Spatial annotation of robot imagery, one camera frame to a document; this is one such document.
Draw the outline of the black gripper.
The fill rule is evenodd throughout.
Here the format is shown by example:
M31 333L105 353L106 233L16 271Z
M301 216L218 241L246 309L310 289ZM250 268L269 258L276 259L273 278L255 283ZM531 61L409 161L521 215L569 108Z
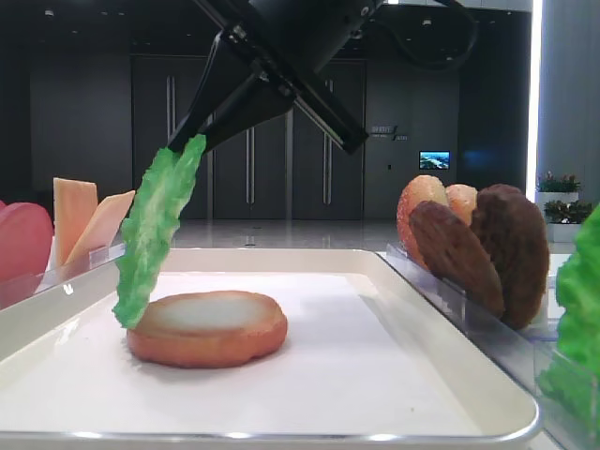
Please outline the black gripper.
M347 153L368 135L319 77L382 7L380 1L201 1L219 27L187 115L168 140L183 151L201 133L205 153L249 128L302 112Z

